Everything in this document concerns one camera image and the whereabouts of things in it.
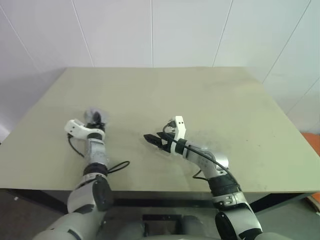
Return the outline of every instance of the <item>floor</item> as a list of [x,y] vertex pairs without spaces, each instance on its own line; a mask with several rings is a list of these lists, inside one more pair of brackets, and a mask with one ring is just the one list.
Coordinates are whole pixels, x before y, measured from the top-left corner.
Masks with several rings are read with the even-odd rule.
[[[115,207],[106,216],[107,223],[98,240],[112,240],[120,226],[139,221],[142,214],[181,214],[198,217],[208,237],[218,238],[215,209],[209,208],[131,208]],[[32,240],[61,215],[22,199],[0,192],[0,236],[2,240]],[[257,214],[264,232],[276,232],[293,240],[320,240],[320,216],[304,201],[296,201]],[[168,223],[155,222],[158,234],[170,232]]]

